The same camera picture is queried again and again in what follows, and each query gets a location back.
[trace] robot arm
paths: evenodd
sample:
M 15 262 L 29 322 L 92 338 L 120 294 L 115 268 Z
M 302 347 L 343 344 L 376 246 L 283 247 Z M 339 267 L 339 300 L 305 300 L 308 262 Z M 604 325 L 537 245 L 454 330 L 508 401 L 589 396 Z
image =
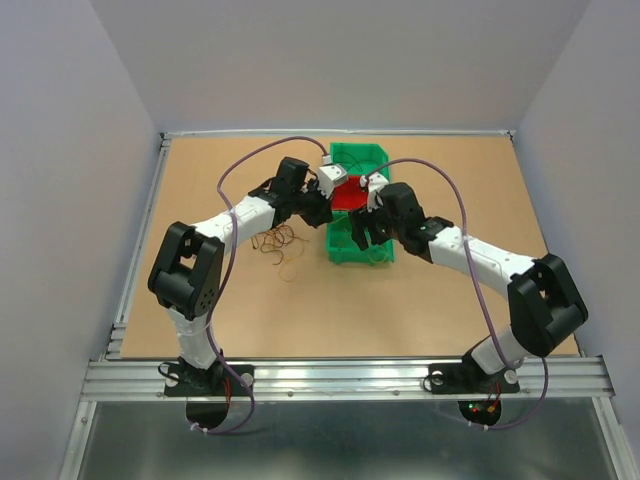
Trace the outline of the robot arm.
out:
M 368 189 L 367 206 L 350 212 L 352 238 L 361 249 L 368 247 L 366 233 L 374 245 L 395 239 L 429 263 L 470 274 L 461 229 L 443 218 L 425 217 L 411 187 L 374 174 Z M 547 356 L 586 321 L 586 306 L 560 258 L 533 259 L 473 237 L 468 245 L 478 280 L 509 302 L 511 325 L 498 334 L 509 363 Z M 469 367 L 468 383 L 505 368 L 490 337 L 467 352 L 463 365 Z
M 249 192 L 233 208 L 238 244 L 294 214 L 312 227 L 331 222 L 334 188 L 347 180 L 347 172 L 332 164 L 307 179 L 310 172 L 307 163 L 286 157 L 273 178 Z M 218 301 L 222 260 L 231 250 L 231 235 L 229 211 L 191 226 L 176 222 L 167 230 L 149 276 L 149 290 L 176 328 L 180 357 L 195 369 L 207 370 L 216 360 L 206 337 L 207 314 Z M 195 262 L 189 267 L 184 259 L 191 257 Z

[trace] cable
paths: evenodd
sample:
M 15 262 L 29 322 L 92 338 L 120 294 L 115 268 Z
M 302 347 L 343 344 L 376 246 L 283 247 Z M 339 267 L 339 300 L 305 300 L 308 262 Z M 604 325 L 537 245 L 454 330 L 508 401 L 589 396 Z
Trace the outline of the cable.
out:
M 378 165 L 371 172 L 366 174 L 365 178 L 368 181 L 369 177 L 374 173 L 376 173 L 377 171 L 383 169 L 384 167 L 389 167 L 397 163 L 419 163 L 421 165 L 425 165 L 431 168 L 432 170 L 435 170 L 436 172 L 438 172 L 447 181 L 447 183 L 453 190 L 453 193 L 455 194 L 456 199 L 458 200 L 458 206 L 460 207 L 460 214 L 462 215 L 462 244 L 464 246 L 465 256 L 467 257 L 467 265 L 469 266 L 469 276 L 471 277 L 471 281 L 473 282 L 473 288 L 476 291 L 476 296 L 478 297 L 478 303 L 480 304 L 482 315 L 484 316 L 484 320 L 487 324 L 487 328 L 489 329 L 489 334 L 491 335 L 491 340 L 493 340 L 493 344 L 496 347 L 496 351 L 498 352 L 498 356 L 500 357 L 500 360 L 502 361 L 502 363 L 504 363 L 505 366 L 509 368 L 513 368 L 511 363 L 507 361 L 507 357 L 504 354 L 502 347 L 500 346 L 500 342 L 498 342 L 498 335 L 496 334 L 496 329 L 493 326 L 493 321 L 491 320 L 491 315 L 489 314 L 489 309 L 487 307 L 487 302 L 484 299 L 484 294 L 482 293 L 482 289 L 480 288 L 480 281 L 478 280 L 478 272 L 476 271 L 476 267 L 473 264 L 473 258 L 471 256 L 471 248 L 469 247 L 469 239 L 467 236 L 467 209 L 465 208 L 464 202 L 462 201 L 462 195 L 460 194 L 460 190 L 458 190 L 458 187 L 453 182 L 451 177 L 447 174 L 447 172 L 442 170 L 437 165 L 431 162 L 428 162 L 427 160 L 422 160 L 419 158 L 400 158 L 397 160 L 390 160 L 386 163 L 383 163 L 382 165 Z
M 480 304 L 480 309 L 482 310 L 482 314 L 487 324 L 487 328 L 489 329 L 489 334 L 491 335 L 491 340 L 493 341 L 493 344 L 496 347 L 496 351 L 498 353 L 498 356 L 500 357 L 500 360 L 502 361 L 502 363 L 504 363 L 506 367 L 515 369 L 515 367 L 511 365 L 510 362 L 507 361 L 506 355 L 504 354 L 504 351 L 500 346 L 500 342 L 498 341 L 498 335 L 496 334 L 496 329 L 493 325 L 493 321 L 491 320 L 491 315 L 487 307 L 487 302 L 485 301 L 484 295 L 482 293 L 482 289 L 480 288 L 480 281 L 478 280 L 478 273 L 476 271 L 475 265 L 473 264 L 471 248 L 469 247 L 469 238 L 467 236 L 467 210 L 464 206 L 464 202 L 462 201 L 462 195 L 460 194 L 460 190 L 458 189 L 456 184 L 453 182 L 452 178 L 447 174 L 447 172 L 442 170 L 437 165 L 431 162 L 428 162 L 427 160 L 422 160 L 419 158 L 399 158 L 397 160 L 390 160 L 386 163 L 383 163 L 382 165 L 378 165 L 376 168 L 374 168 L 371 172 L 366 174 L 364 177 L 368 181 L 369 177 L 374 173 L 378 172 L 384 167 L 389 167 L 391 165 L 395 165 L 398 163 L 419 163 L 421 165 L 425 165 L 431 168 L 432 170 L 435 170 L 436 172 L 438 172 L 447 181 L 447 183 L 453 190 L 453 193 L 455 194 L 456 199 L 458 200 L 458 206 L 460 207 L 460 214 L 462 216 L 462 244 L 464 246 L 464 253 L 467 258 L 467 265 L 469 266 L 469 276 L 471 277 L 471 281 L 473 282 L 473 288 L 476 292 L 476 296 L 478 297 L 478 303 Z M 518 425 L 522 425 L 524 422 L 529 420 L 533 416 L 533 414 L 538 411 L 538 409 L 542 405 L 542 402 L 544 402 L 544 399 L 547 397 L 547 390 L 549 388 L 549 366 L 547 365 L 547 361 L 543 357 L 540 357 L 540 360 L 542 360 L 542 366 L 544 368 L 544 386 L 542 387 L 542 393 L 540 394 L 540 398 L 538 399 L 535 406 L 529 411 L 529 413 L 527 413 L 522 418 L 516 420 L 515 422 L 507 423 L 505 425 L 494 425 L 492 427 L 488 425 L 484 425 L 482 426 L 482 428 L 488 429 L 488 430 L 506 430 L 509 428 L 517 427 Z
M 311 143 L 317 145 L 320 148 L 320 150 L 322 150 L 322 155 L 323 156 L 329 154 L 327 152 L 327 149 L 324 147 L 324 145 L 322 145 L 319 141 L 317 141 L 317 140 L 315 140 L 313 138 L 305 137 L 305 136 L 302 136 L 302 135 L 296 135 L 296 136 L 292 136 L 292 137 L 281 138 L 280 140 L 276 140 L 274 142 L 267 143 L 266 145 L 263 145 L 262 147 L 257 148 L 255 150 L 253 150 L 252 152 L 249 152 L 244 157 L 242 157 L 240 160 L 237 160 L 227 170 L 224 171 L 224 173 L 220 176 L 220 179 L 218 180 L 218 185 L 216 187 L 216 189 L 218 191 L 218 195 L 220 195 L 220 198 L 222 198 L 222 201 L 227 206 L 227 210 L 229 211 L 229 216 L 231 217 L 231 251 L 229 253 L 229 265 L 227 266 L 227 270 L 226 270 L 226 272 L 224 274 L 224 278 L 222 280 L 222 284 L 220 285 L 218 298 L 220 298 L 220 296 L 224 292 L 224 289 L 227 286 L 227 283 L 229 282 L 229 277 L 231 276 L 231 271 L 233 269 L 233 265 L 234 265 L 235 258 L 236 258 L 236 250 L 238 249 L 238 219 L 236 218 L 236 215 L 233 212 L 233 204 L 231 203 L 229 198 L 225 195 L 225 193 L 222 191 L 222 184 L 224 183 L 225 179 L 229 176 L 229 174 L 236 167 L 238 167 L 242 163 L 246 162 L 251 157 L 257 155 L 258 153 L 264 152 L 265 150 L 267 150 L 267 149 L 269 149 L 271 147 L 275 147 L 276 145 L 280 145 L 282 143 L 291 142 L 293 140 L 305 140 L 307 142 L 311 142 Z M 214 355 L 216 356 L 216 358 L 218 359 L 218 361 L 220 362 L 222 367 L 247 392 L 247 394 L 249 395 L 249 400 L 251 401 L 251 407 L 250 407 L 249 413 L 247 413 L 246 417 L 244 417 L 236 425 L 234 425 L 232 427 L 229 427 L 227 429 L 218 430 L 218 431 L 210 431 L 208 429 L 201 428 L 197 424 L 192 424 L 191 428 L 195 429 L 195 430 L 198 430 L 200 432 L 203 432 L 203 433 L 205 433 L 207 435 L 223 435 L 223 434 L 231 433 L 231 432 L 234 432 L 234 431 L 238 430 L 239 428 L 243 427 L 249 421 L 249 419 L 253 416 L 253 413 L 255 412 L 255 409 L 256 409 L 256 399 L 255 399 L 255 397 L 253 395 L 253 390 L 249 387 L 249 385 L 246 384 L 246 382 L 242 379 L 242 377 L 240 377 L 240 375 L 238 375 L 236 373 L 236 371 L 233 368 L 231 368 L 231 366 L 227 363 L 227 361 L 224 358 L 224 356 L 222 355 L 222 353 L 220 353 L 220 350 L 218 350 L 218 347 L 216 346 L 216 340 L 215 340 L 215 337 L 214 337 L 213 332 L 212 332 L 212 328 L 210 328 L 211 318 L 212 317 L 213 317 L 213 308 L 211 308 L 209 310 L 209 312 L 207 313 L 207 318 L 206 318 L 206 321 L 205 321 L 205 325 L 206 325 L 205 329 L 206 329 L 206 334 L 207 334 L 207 340 L 209 342 L 209 345 L 211 346 L 211 350 L 213 350 Z
M 172 380 L 172 381 L 174 381 L 176 383 L 185 383 L 184 380 L 178 378 L 178 376 L 174 377 L 168 371 L 165 372 L 165 371 L 162 370 L 162 367 L 164 367 L 164 366 L 166 366 L 167 370 L 168 370 L 168 367 L 171 366 L 171 365 L 175 365 L 175 364 L 170 363 L 170 362 L 162 362 L 160 365 L 158 365 L 158 373 L 161 376 L 163 376 L 164 378 L 166 378 L 167 380 Z
M 533 417 L 533 415 L 542 406 L 542 403 L 544 402 L 545 398 L 547 398 L 547 392 L 549 390 L 549 365 L 547 364 L 546 358 L 544 357 L 539 357 L 539 358 L 540 360 L 542 360 L 542 368 L 544 369 L 544 384 L 542 385 L 542 393 L 540 394 L 540 398 L 538 398 L 538 401 L 533 406 L 533 408 L 529 410 L 526 415 L 523 415 L 518 420 L 505 423 L 504 425 L 489 426 L 489 425 L 479 425 L 477 423 L 472 425 L 478 425 L 479 428 L 482 428 L 484 430 L 508 430 L 510 428 L 519 427 L 520 425 L 525 423 L 527 420 L 529 420 L 531 417 Z

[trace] cardboard surface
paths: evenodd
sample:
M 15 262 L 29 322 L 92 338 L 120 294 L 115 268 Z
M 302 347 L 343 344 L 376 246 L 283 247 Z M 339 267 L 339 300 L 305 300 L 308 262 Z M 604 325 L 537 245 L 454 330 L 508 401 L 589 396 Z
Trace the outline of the cardboard surface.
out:
M 216 193 L 228 166 L 274 138 L 184 138 L 172 141 L 123 342 L 123 358 L 170 358 L 178 341 L 166 312 L 147 290 L 147 279 L 167 227 L 199 222 L 224 210 Z M 418 157 L 443 168 L 458 185 L 469 216 L 469 233 L 516 253 L 546 253 L 511 142 L 502 137 L 318 137 L 331 142 L 379 143 L 390 158 Z M 318 166 L 319 149 L 289 142 L 258 155 L 227 178 L 224 191 L 237 203 L 275 174 L 284 156 Z M 391 167 L 392 181 L 416 191 L 426 215 L 460 224 L 448 184 L 421 165 Z M 334 265 L 325 250 L 326 226 L 299 218 L 288 222 L 307 240 L 284 250 L 287 258 L 238 249 L 227 291 L 214 314 L 215 335 L 232 357 L 336 357 L 461 355 L 487 336 L 468 277 L 408 255 L 395 245 L 396 263 Z M 484 289 L 496 327 L 508 324 L 508 307 Z M 570 338 L 555 351 L 575 354 Z

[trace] red object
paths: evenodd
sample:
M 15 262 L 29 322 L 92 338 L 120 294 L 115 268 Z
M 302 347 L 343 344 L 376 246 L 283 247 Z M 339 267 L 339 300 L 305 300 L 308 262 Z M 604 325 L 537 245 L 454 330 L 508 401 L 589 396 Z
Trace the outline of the red object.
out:
M 331 210 L 356 210 L 367 204 L 367 191 L 360 188 L 360 175 L 349 175 L 346 183 L 336 188 Z

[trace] gray wall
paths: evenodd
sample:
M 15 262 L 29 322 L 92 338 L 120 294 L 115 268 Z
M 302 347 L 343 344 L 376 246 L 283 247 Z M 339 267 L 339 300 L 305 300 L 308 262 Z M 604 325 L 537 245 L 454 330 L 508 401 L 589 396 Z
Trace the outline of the gray wall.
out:
M 588 0 L 92 0 L 162 131 L 514 128 Z
M 86 0 L 0 2 L 0 66 L 0 478 L 54 478 L 157 135 Z
M 594 0 L 515 141 L 551 250 L 591 310 L 579 340 L 602 353 L 640 458 L 640 3 Z

